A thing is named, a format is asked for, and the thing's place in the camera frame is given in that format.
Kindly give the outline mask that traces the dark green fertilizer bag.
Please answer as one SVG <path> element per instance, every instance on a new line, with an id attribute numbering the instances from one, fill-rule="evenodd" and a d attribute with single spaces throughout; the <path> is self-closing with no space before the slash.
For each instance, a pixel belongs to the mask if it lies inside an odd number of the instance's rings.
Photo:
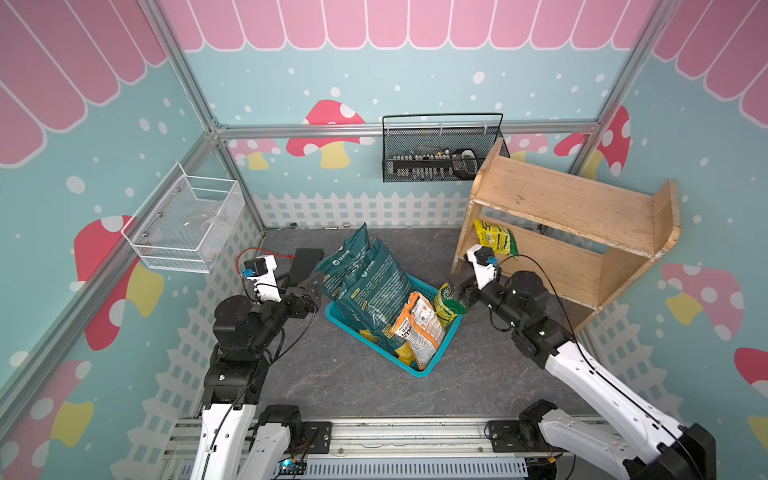
<path id="1" fill-rule="evenodd" d="M 321 260 L 313 273 L 322 274 L 323 293 L 336 300 L 342 292 L 343 281 L 363 262 L 371 248 L 367 224 L 348 236 L 333 254 Z"/>
<path id="2" fill-rule="evenodd" d="M 413 291 L 405 271 L 386 244 L 377 238 L 360 266 L 343 281 L 336 301 L 395 351 L 401 340 L 392 336 L 390 328 Z"/>

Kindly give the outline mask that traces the yellow snack bag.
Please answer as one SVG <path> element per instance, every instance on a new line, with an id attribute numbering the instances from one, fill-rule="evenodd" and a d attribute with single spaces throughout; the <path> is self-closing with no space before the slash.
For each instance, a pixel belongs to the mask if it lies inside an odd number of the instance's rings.
<path id="1" fill-rule="evenodd" d="M 435 314 L 445 330 L 448 330 L 451 323 L 459 316 L 467 313 L 467 308 L 457 298 L 454 288 L 449 283 L 444 283 L 438 289 L 432 304 Z"/>
<path id="2" fill-rule="evenodd" d="M 479 243 L 495 253 L 517 257 L 519 250 L 512 232 L 503 226 L 476 219 L 474 227 Z"/>

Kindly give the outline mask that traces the orange snack bag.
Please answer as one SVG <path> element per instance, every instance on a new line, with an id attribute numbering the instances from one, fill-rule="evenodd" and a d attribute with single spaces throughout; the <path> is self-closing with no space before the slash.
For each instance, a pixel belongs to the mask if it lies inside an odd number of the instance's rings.
<path id="1" fill-rule="evenodd" d="M 446 336 L 431 303 L 418 291 L 409 295 L 390 331 L 401 340 L 396 358 L 419 371 L 429 367 Z"/>

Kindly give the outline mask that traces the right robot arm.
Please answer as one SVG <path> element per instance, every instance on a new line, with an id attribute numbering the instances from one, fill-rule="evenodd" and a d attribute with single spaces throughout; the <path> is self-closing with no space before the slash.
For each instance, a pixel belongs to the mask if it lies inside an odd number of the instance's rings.
<path id="1" fill-rule="evenodd" d="M 562 301 L 537 273 L 518 271 L 507 280 L 469 278 L 459 285 L 458 297 L 502 319 L 524 356 L 570 387 L 613 429 L 586 424 L 540 400 L 526 412 L 549 445 L 616 479 L 716 478 L 714 436 L 654 407 L 589 355 L 570 330 Z"/>

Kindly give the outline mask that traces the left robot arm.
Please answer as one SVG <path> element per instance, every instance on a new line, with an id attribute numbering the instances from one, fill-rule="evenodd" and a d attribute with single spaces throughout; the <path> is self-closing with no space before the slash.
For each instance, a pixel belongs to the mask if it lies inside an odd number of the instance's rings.
<path id="1" fill-rule="evenodd" d="M 266 354 L 291 318 L 314 317 L 322 304 L 323 275 L 279 289 L 278 301 L 258 306 L 247 295 L 215 309 L 214 347 L 204 377 L 202 426 L 193 479 L 271 479 L 278 462 L 308 445 L 299 408 L 258 410 L 269 368 L 281 359 Z"/>

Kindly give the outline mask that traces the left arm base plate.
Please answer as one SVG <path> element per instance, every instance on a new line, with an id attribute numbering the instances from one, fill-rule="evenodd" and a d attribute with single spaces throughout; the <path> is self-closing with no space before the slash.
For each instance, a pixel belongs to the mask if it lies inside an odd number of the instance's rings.
<path id="1" fill-rule="evenodd" d="M 292 456 L 305 454 L 328 454 L 333 430 L 333 423 L 327 421 L 304 422 L 298 444 L 288 453 Z"/>

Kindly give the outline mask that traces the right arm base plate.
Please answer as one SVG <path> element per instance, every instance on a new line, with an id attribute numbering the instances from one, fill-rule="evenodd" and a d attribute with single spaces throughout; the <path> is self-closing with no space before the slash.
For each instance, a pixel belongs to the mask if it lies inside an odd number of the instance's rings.
<path id="1" fill-rule="evenodd" d="M 540 452 L 555 458 L 565 453 L 550 445 L 538 426 L 526 420 L 491 420 L 485 424 L 483 434 L 494 453 Z"/>

